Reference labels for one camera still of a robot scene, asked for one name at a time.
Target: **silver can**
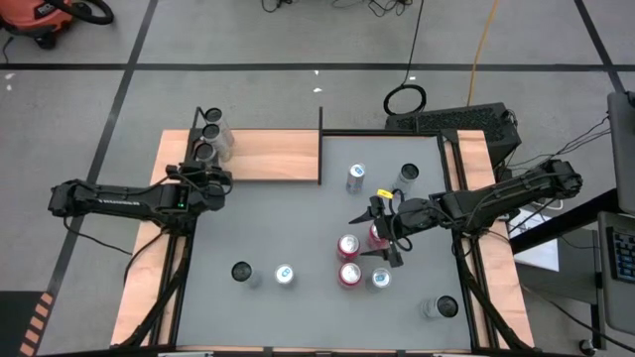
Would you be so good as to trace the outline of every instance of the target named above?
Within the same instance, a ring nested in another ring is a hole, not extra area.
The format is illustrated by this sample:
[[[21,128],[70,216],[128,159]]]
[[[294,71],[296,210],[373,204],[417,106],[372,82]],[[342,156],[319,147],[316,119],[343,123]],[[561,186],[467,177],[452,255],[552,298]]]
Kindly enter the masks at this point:
[[[366,289],[372,293],[379,293],[384,289],[390,287],[392,282],[392,276],[386,268],[377,268],[366,279]]]
[[[405,164],[399,170],[399,174],[393,183],[392,189],[400,189],[404,194],[407,194],[410,188],[413,186],[415,179],[419,177],[419,169],[415,164]]]
[[[220,128],[216,124],[207,124],[202,128],[201,140],[211,145],[224,162],[231,159],[231,147],[227,144],[225,138],[220,134]]]
[[[337,279],[344,288],[355,288],[361,282],[361,269],[355,263],[346,263],[339,268]]]
[[[348,179],[346,180],[346,190],[348,193],[359,193],[366,176],[364,164],[354,164],[348,169]]]
[[[196,147],[194,150],[194,158],[198,162],[204,163],[208,169],[218,165],[218,152],[207,143],[202,143]]]
[[[458,313],[458,303],[454,297],[449,296],[427,298],[422,301],[420,310],[423,317],[451,318]]]
[[[207,124],[216,124],[220,128],[220,133],[227,141],[229,146],[234,145],[234,135],[231,133],[231,129],[227,124],[227,121],[222,116],[222,111],[218,108],[210,108],[205,112],[204,116],[205,123]]]
[[[249,288],[258,288],[262,282],[260,272],[256,272],[249,263],[238,262],[231,268],[231,278]]]
[[[289,264],[276,268],[276,282],[283,287],[290,287],[295,281],[294,269]]]

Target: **wooden board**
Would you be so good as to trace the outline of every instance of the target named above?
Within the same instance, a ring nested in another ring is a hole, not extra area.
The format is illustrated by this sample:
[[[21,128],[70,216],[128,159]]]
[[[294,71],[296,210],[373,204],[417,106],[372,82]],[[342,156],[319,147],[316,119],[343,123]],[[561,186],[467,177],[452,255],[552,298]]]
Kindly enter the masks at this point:
[[[463,160],[467,188],[479,189],[494,184],[494,172],[490,164],[489,152],[487,151],[483,132],[459,131],[458,147]],[[450,171],[451,177],[455,177],[453,180],[457,184],[456,171]],[[507,237],[507,230],[503,222],[494,223],[490,230]],[[478,245],[492,303],[518,337],[528,345],[533,346],[534,338],[529,325],[518,274],[516,273],[514,255],[509,242],[503,241],[494,234],[488,234],[479,239]],[[477,309],[474,313],[477,317],[480,316],[482,318],[483,316],[482,308]],[[479,325],[483,325],[483,322],[477,321],[477,326]],[[487,340],[483,340],[481,328],[477,328],[479,329],[479,342],[481,342],[481,346],[485,347]],[[501,348],[506,347],[505,342],[501,338],[499,338],[499,344]]]
[[[183,160],[187,144],[188,131],[166,130],[163,132],[150,183],[154,183],[166,175],[166,165],[176,165]],[[159,227],[154,223],[142,222],[137,233],[134,251],[141,249],[159,232]],[[112,333],[111,344],[121,343],[128,338],[157,300],[167,250],[168,236],[164,235],[137,257],[132,265],[119,304],[119,313]],[[166,308],[164,321],[171,317],[173,305],[171,303]]]
[[[318,130],[232,130],[231,160],[221,166],[236,180],[318,180]]]

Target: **gray table surface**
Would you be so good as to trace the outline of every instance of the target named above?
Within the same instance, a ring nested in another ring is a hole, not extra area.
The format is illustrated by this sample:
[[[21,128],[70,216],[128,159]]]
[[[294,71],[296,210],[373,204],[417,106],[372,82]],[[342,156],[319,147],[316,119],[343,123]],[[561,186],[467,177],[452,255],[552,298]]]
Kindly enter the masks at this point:
[[[359,194],[345,190],[346,172],[366,166]],[[414,163],[420,176],[410,196],[445,191],[436,138],[325,137],[322,185],[240,182],[218,212],[198,220],[179,326],[179,345],[302,348],[469,349],[470,338],[451,235],[436,228],[411,237],[405,265],[379,294],[363,285],[347,291],[337,282],[337,239],[354,234],[368,249],[370,222],[349,225],[364,212],[377,188],[390,189],[399,168]],[[263,275],[257,289],[235,283],[231,267],[250,263]],[[274,269],[288,263],[296,284],[284,289]],[[388,267],[378,257],[359,257],[368,276]],[[421,317],[423,299],[450,295],[454,318]]]

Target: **wooden table frame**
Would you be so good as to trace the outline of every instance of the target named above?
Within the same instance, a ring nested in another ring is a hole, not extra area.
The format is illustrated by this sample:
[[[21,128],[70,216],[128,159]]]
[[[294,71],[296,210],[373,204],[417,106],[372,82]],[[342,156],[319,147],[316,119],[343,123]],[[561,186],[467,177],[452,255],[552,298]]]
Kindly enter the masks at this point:
[[[151,183],[165,175],[165,166],[181,162],[186,155],[189,130],[164,131],[157,158],[153,169]],[[403,132],[388,132],[384,130],[322,130],[321,136],[415,136]],[[451,189],[478,189],[494,183],[494,176],[489,160],[485,138],[480,131],[459,131],[457,142],[443,142],[440,140],[440,150],[445,153],[446,184]],[[491,231],[507,236],[505,225],[495,223]],[[143,247],[150,239],[159,233],[159,228],[149,222],[142,222],[135,243],[135,252]],[[116,344],[126,339],[145,317],[157,300],[170,275],[174,273],[184,252],[187,252],[192,237],[163,237],[138,257],[129,272],[128,283],[124,288],[117,321],[112,334],[111,343]],[[509,326],[528,345],[533,346],[533,337],[525,309],[523,296],[516,273],[511,248],[508,242],[493,235],[483,236],[477,244],[475,254],[471,254],[467,264],[470,271],[481,281],[486,282],[489,298],[505,318]],[[174,344],[178,331],[180,307],[185,287],[181,287],[171,298],[164,309],[160,329],[145,339],[147,344],[152,338],[154,344]],[[472,296],[470,333],[473,347],[505,348],[506,345],[488,328],[483,310]],[[263,347],[241,346],[183,346],[181,350],[213,350],[213,351],[263,351]],[[274,351],[311,352],[311,349],[274,348]],[[346,350],[348,352],[372,352],[370,350]],[[435,351],[408,351],[431,353]],[[469,351],[444,351],[446,353],[465,353]]]

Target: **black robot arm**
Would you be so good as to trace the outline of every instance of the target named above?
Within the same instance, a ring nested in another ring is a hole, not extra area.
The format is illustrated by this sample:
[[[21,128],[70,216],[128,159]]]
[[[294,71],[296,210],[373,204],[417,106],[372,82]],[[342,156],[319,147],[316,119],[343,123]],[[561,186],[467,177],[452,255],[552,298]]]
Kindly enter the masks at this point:
[[[49,211],[56,217],[87,213],[150,220],[171,234],[186,234],[203,212],[225,204],[223,185],[231,185],[230,172],[206,169],[192,162],[167,166],[167,176],[148,187],[100,185],[80,179],[52,188]],[[178,182],[164,183],[167,179]]]
[[[366,213],[350,223],[374,220],[379,236],[388,239],[389,247],[364,254],[382,256],[391,267],[399,267],[403,265],[395,244],[399,239],[437,226],[479,234],[502,214],[540,198],[574,197],[581,186],[582,178],[568,162],[549,160],[516,178],[482,189],[405,200],[391,214],[384,214],[383,199],[373,196]]]

